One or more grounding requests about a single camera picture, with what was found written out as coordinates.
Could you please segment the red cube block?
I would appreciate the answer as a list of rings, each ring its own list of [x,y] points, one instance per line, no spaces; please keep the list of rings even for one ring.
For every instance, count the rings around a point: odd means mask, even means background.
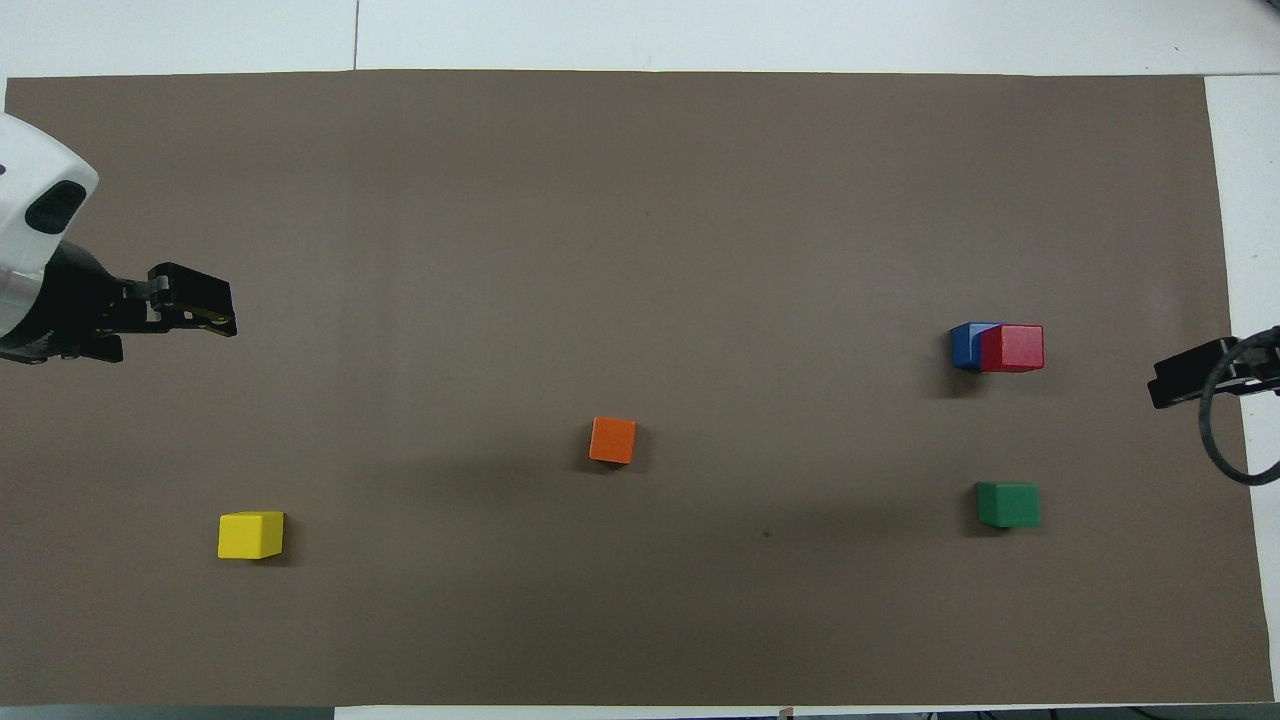
[[[1044,328],[1033,324],[998,324],[982,331],[979,370],[1027,373],[1044,368]]]

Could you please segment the yellow cube block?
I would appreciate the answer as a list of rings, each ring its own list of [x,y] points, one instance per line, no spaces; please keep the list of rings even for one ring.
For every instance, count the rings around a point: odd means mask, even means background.
[[[285,514],[283,511],[242,511],[218,519],[216,557],[257,561],[284,551]]]

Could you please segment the brown paper mat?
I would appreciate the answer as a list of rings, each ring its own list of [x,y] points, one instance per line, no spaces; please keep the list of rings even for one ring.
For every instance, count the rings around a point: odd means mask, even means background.
[[[0,705],[1272,694],[1247,488],[1152,366],[1231,331],[1193,77],[9,83],[120,275],[239,333],[0,361]],[[956,369],[965,322],[1044,368]],[[635,420],[628,465],[588,457]],[[1039,488],[997,529],[977,483]],[[216,557],[283,511],[283,553]]]

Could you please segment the orange cube block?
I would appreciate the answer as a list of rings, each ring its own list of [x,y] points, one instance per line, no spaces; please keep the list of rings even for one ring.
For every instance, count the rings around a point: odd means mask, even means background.
[[[613,416],[595,416],[588,445],[588,457],[596,462],[628,465],[634,461],[637,423]]]

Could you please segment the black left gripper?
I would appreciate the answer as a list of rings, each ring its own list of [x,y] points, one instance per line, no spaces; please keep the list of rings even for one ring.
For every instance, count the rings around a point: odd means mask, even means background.
[[[148,300],[160,311],[196,318],[160,320],[160,332],[206,331],[236,337],[230,283],[175,263],[148,272]],[[120,334],[148,333],[146,302],[128,296],[132,281],[114,277],[87,250],[63,241],[45,266],[32,307],[15,328],[0,334],[0,359],[36,365],[50,359],[87,357],[120,363]]]

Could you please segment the blue cube block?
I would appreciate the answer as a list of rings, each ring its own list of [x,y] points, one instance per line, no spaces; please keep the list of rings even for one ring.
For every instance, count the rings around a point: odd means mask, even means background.
[[[950,357],[954,368],[964,372],[982,372],[980,336],[996,327],[997,322],[965,322],[948,332]]]

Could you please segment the green cube block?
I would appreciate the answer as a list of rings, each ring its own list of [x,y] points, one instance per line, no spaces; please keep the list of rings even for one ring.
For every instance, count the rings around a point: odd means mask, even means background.
[[[1041,527],[1041,492],[1028,483],[977,483],[977,515],[997,529]]]

